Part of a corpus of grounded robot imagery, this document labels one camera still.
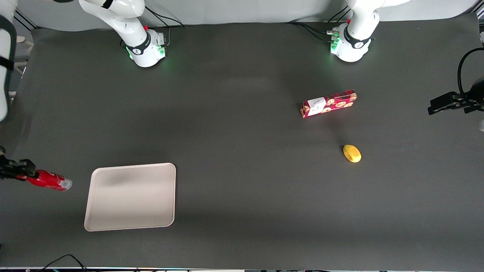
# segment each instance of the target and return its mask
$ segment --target red box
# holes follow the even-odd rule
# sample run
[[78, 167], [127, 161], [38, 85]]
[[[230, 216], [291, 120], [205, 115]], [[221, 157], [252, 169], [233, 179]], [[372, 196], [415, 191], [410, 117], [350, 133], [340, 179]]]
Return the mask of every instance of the red box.
[[317, 115], [344, 107], [350, 107], [353, 105], [353, 102], [356, 100], [356, 98], [357, 95], [355, 90], [349, 90], [333, 95], [306, 100], [302, 103], [301, 116], [306, 118], [308, 116]]

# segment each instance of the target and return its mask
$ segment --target gray wall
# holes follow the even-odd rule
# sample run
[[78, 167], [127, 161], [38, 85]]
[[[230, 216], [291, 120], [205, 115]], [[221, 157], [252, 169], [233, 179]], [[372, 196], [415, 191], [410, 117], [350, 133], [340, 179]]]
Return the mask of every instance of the gray wall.
[[[380, 9], [379, 12], [382, 21], [442, 19], [457, 16], [476, 2], [411, 0], [397, 7]], [[342, 0], [146, 0], [146, 4], [163, 15], [175, 15], [189, 25], [286, 22], [304, 17], [319, 21], [329, 19], [346, 5]], [[76, 0], [70, 3], [21, 0], [18, 8], [38, 26], [45, 28], [67, 31], [108, 28], [101, 20], [85, 13]], [[141, 21], [161, 26], [147, 12]]]

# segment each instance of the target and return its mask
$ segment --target white label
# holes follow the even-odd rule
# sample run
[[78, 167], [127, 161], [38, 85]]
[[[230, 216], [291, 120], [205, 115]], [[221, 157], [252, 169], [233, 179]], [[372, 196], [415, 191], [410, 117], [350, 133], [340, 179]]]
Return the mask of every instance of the white label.
[[307, 102], [310, 107], [307, 116], [321, 113], [326, 106], [326, 99], [324, 99], [324, 97], [308, 100]]

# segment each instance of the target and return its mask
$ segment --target black strap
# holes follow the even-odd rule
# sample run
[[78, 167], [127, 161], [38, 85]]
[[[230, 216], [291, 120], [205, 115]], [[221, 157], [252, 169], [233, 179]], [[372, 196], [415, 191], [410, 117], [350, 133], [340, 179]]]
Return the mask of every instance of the black strap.
[[1, 56], [0, 56], [0, 65], [4, 66], [10, 71], [14, 69], [14, 62]]
[[354, 49], [359, 49], [362, 48], [371, 38], [367, 38], [364, 40], [358, 40], [350, 36], [348, 33], [348, 26], [345, 27], [345, 30], [343, 31], [343, 34], [345, 36], [345, 39], [351, 44], [351, 46]]
[[151, 35], [146, 32], [146, 39], [145, 41], [138, 45], [138, 46], [126, 46], [133, 54], [135, 55], [142, 55], [145, 49], [150, 45], [151, 43]]
[[112, 3], [113, 3], [113, 0], [106, 0], [106, 2], [104, 2], [103, 4], [103, 8], [108, 9]]

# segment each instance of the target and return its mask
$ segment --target green led light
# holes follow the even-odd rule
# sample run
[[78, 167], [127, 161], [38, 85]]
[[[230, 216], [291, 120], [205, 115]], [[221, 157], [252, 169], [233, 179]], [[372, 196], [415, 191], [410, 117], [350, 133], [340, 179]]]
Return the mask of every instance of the green led light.
[[133, 56], [131, 56], [131, 52], [129, 51], [128, 47], [126, 47], [126, 51], [128, 51], [129, 58], [130, 58], [130, 59], [133, 59]]

